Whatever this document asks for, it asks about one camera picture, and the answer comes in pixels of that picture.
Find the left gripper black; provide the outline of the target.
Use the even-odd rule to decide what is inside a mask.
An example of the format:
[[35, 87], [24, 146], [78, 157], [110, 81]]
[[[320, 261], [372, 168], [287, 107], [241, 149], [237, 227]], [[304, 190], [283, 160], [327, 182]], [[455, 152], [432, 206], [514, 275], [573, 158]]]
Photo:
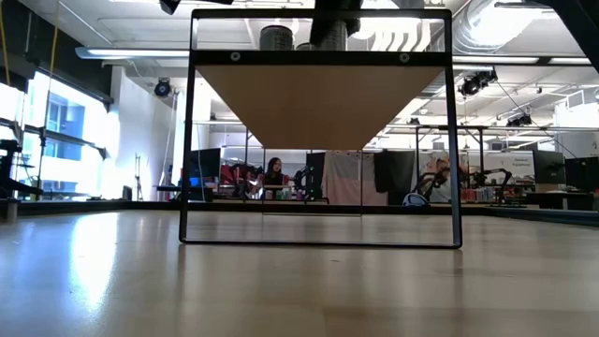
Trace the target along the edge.
[[[204, 1], [209, 2], [209, 3], [219, 4], [219, 5], [232, 5], [234, 2], [234, 0], [204, 0]], [[181, 3], [181, 0], [159, 0], [159, 5], [160, 5], [161, 9], [168, 15], [172, 15], [176, 11], [176, 9], [180, 3]]]

